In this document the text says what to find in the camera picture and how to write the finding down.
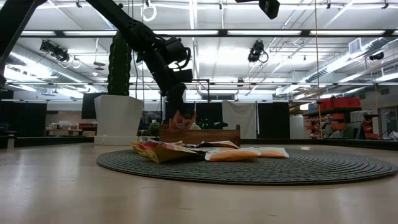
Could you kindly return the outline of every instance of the white backdrop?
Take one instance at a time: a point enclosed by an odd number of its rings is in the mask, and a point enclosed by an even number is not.
[[[256,139],[256,105],[254,103],[235,103],[223,101],[223,121],[228,129],[241,125],[241,139]]]

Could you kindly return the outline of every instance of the floor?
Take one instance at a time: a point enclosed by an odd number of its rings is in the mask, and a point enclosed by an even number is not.
[[[398,152],[286,146],[367,155]],[[397,223],[398,176],[344,185],[250,187],[123,174],[98,155],[128,147],[75,144],[0,151],[0,223]]]

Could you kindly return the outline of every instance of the white planter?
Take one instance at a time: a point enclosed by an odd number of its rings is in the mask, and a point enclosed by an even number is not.
[[[94,144],[128,146],[137,139],[143,101],[130,96],[102,95],[94,102],[98,122]]]

